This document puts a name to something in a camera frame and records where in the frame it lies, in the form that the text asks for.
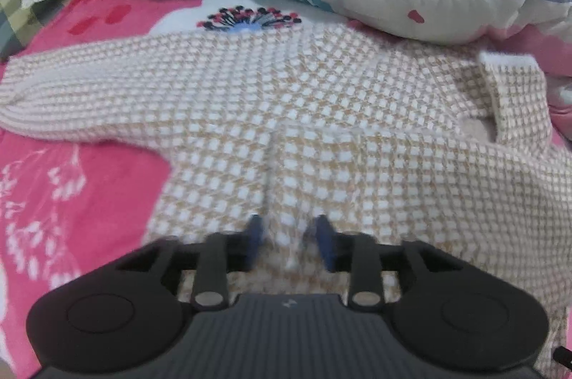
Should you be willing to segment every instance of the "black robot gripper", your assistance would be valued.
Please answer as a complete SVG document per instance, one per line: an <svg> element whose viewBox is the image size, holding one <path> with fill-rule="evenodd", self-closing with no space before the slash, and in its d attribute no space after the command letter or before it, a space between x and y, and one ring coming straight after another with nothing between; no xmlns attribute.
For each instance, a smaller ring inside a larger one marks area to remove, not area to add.
<svg viewBox="0 0 572 379"><path fill-rule="evenodd" d="M530 295L423 242L379 245L325 216L315 231L326 269L350 274L347 305L251 293L231 304L227 274L249 271L261 242L253 216L241 233L159 240L44 295L26 322L35 377L541 379L548 319ZM399 275L398 302L384 300L383 271Z"/></svg>

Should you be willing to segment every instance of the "pink bed sheet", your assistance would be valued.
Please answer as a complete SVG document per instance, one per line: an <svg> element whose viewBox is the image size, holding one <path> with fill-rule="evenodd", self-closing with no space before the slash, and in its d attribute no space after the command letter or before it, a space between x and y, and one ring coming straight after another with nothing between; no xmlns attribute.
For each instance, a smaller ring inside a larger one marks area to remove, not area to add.
<svg viewBox="0 0 572 379"><path fill-rule="evenodd" d="M239 4L227 1L226 6ZM284 8L283 0L274 1ZM220 0L72 0L25 53L208 22L226 26L219 5ZM339 19L299 6L307 21ZM289 12L292 23L299 14ZM282 26L285 21L277 17L268 25ZM0 242L6 243L0 245L0 357L18 378L39 367L25 333L31 305L48 290L138 247L168 173L160 157L125 145L49 143L0 132Z"/></svg>

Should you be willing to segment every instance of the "bed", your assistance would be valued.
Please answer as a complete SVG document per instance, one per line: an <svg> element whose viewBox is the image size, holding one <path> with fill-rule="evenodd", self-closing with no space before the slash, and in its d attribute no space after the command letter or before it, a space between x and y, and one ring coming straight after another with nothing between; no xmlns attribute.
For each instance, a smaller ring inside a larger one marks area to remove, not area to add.
<svg viewBox="0 0 572 379"><path fill-rule="evenodd" d="M237 20L237 7L253 17ZM354 25L294 0L71 0L23 54L133 35L313 23ZM562 96L567 85L551 87ZM492 140L494 122L468 119L465 131ZM566 147L556 131L553 142ZM26 379L38 368L24 329L32 303L139 247L169 167L154 153L116 143L44 142L3 131L1 147L0 357Z"/></svg>

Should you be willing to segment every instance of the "houndstooth pattern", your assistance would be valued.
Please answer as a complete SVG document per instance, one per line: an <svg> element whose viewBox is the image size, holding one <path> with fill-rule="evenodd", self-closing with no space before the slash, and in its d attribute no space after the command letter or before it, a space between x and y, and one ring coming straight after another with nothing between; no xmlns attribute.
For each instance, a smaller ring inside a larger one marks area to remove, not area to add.
<svg viewBox="0 0 572 379"><path fill-rule="evenodd" d="M267 245L234 292L336 291L307 239L335 227L385 244L414 236L537 297L564 343L572 294L572 161L550 146L533 59L346 27L140 37L13 60L0 123L42 139L154 149L172 173L146 239L185 241L266 217ZM495 144L463 117L497 120ZM390 298L395 278L385 278Z"/></svg>

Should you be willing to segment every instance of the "houndstooth sweater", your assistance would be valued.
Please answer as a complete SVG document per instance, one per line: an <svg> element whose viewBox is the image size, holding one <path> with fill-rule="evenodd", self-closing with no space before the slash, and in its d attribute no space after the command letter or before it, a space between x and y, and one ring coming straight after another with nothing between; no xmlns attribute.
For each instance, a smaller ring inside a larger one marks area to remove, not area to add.
<svg viewBox="0 0 572 379"><path fill-rule="evenodd" d="M550 377L572 295L572 160L551 146L544 76L528 56L345 26L173 34L12 60L0 125L41 139L118 140L159 152L171 176L148 239L244 227L267 245L235 292L347 290L305 233L326 213L384 244L414 236L535 296L550 318ZM495 143L460 128L494 115ZM397 286L386 279L398 296Z"/></svg>

